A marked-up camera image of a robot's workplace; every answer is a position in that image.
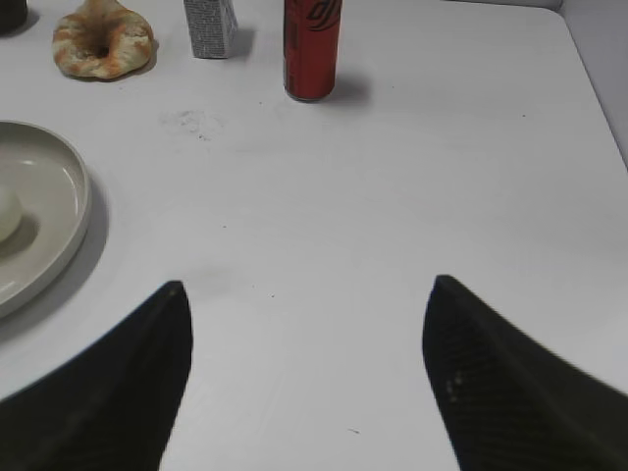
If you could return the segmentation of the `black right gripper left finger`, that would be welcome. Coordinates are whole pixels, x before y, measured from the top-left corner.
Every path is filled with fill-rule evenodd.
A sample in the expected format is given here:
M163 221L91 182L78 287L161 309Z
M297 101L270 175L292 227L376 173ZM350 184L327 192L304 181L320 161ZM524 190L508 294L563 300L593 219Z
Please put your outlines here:
M180 281L89 348L1 401L4 470L157 470L191 369Z

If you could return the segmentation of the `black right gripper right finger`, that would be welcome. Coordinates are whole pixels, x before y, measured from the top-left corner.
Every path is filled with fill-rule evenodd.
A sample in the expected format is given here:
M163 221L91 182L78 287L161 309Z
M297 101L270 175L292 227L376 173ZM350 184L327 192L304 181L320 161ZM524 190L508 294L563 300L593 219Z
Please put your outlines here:
M462 470L624 470L627 396L436 277L422 353Z

